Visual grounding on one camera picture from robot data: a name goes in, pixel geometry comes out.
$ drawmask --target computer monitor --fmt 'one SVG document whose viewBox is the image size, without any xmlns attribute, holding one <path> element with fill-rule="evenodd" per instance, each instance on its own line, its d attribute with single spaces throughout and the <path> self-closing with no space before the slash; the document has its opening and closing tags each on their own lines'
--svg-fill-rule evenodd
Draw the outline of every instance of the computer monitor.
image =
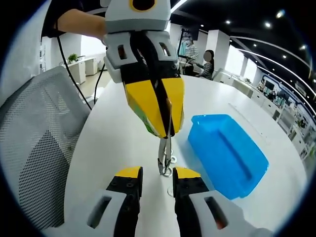
<svg viewBox="0 0 316 237">
<path fill-rule="evenodd" d="M 269 81 L 266 80 L 266 84 L 265 84 L 265 87 L 270 89 L 270 90 L 273 90 L 273 88 L 275 87 L 275 85 Z"/>
</svg>

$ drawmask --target white round table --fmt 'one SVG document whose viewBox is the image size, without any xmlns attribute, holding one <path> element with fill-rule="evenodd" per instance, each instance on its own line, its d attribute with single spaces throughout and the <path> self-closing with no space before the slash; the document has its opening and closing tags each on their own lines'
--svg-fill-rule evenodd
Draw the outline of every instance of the white round table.
<svg viewBox="0 0 316 237">
<path fill-rule="evenodd" d="M 276 231 L 300 200 L 306 174 L 291 141 L 257 104 L 235 88 L 205 79 L 183 76 L 185 82 L 182 130 L 172 140 L 177 166 L 201 170 L 187 141 L 191 118 L 203 114 L 229 114 L 249 134 L 269 161 L 269 169 L 245 198 L 234 199 L 245 219 L 256 227 Z M 147 132 L 129 108 L 122 84 L 109 82 L 89 115 L 79 137 L 66 183 L 65 221 L 71 209 L 98 189 L 106 189 L 115 173 L 143 166 L 143 195 L 136 228 L 138 237 L 177 237 L 179 227 L 174 198 L 167 189 L 172 178 L 159 175 L 159 139 Z M 201 173 L 209 184 L 205 173 Z"/>
</svg>

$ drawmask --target person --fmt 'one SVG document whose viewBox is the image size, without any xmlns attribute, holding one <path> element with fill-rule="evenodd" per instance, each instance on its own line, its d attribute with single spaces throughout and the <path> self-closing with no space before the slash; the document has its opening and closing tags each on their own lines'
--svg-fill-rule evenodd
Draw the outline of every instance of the person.
<svg viewBox="0 0 316 237">
<path fill-rule="evenodd" d="M 193 63 L 195 62 L 195 60 L 198 57 L 198 49 L 197 47 L 194 45 L 194 42 L 192 39 L 187 40 L 186 42 L 187 46 L 186 46 L 186 57 L 187 57 L 187 63 L 185 66 L 185 75 L 189 75 L 189 76 L 194 76 L 195 73 L 193 72 Z"/>
<path fill-rule="evenodd" d="M 214 51 L 207 50 L 203 56 L 206 63 L 204 65 L 198 64 L 197 66 L 203 68 L 204 71 L 198 74 L 198 77 L 204 77 L 206 79 L 212 80 L 212 75 L 214 72 Z"/>
<path fill-rule="evenodd" d="M 11 47 L 0 77 L 0 107 L 22 85 L 40 74 L 40 38 L 64 32 L 102 39 L 105 18 L 82 11 L 79 0 L 47 0 L 10 39 Z"/>
<path fill-rule="evenodd" d="M 269 95 L 267 96 L 267 98 L 273 102 L 274 99 L 276 98 L 276 92 L 274 90 L 271 91 Z"/>
<path fill-rule="evenodd" d="M 265 88 L 265 84 L 266 84 L 266 81 L 264 79 L 261 79 L 261 81 L 259 82 L 259 85 L 257 86 L 258 90 L 262 92 L 263 89 Z"/>
</svg>

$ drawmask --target chair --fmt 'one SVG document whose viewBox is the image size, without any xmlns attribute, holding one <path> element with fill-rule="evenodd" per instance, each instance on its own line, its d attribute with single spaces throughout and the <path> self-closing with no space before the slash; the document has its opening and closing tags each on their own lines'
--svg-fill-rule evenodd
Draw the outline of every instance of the chair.
<svg viewBox="0 0 316 237">
<path fill-rule="evenodd" d="M 39 230 L 64 223 L 68 170 L 89 112 L 63 67 L 32 78 L 0 108 L 1 166 Z"/>
</svg>

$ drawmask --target scissors blade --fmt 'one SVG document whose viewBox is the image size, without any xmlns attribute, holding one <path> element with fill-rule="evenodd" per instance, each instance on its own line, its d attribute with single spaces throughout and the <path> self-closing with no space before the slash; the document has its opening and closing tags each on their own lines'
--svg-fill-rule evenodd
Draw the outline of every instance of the scissors blade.
<svg viewBox="0 0 316 237">
<path fill-rule="evenodd" d="M 169 112 L 169 126 L 168 126 L 168 133 L 167 133 L 167 139 L 166 139 L 166 157 L 164 161 L 165 166 L 165 173 L 167 171 L 167 168 L 170 166 L 171 163 L 171 123 L 172 123 L 172 104 L 171 101 L 167 98 L 167 107 Z"/>
<path fill-rule="evenodd" d="M 163 158 L 164 158 L 164 149 L 166 147 L 166 142 L 167 139 L 161 138 L 160 139 L 160 144 L 159 144 L 159 150 L 158 150 L 158 168 L 159 168 L 159 173 L 163 173 Z"/>
</svg>

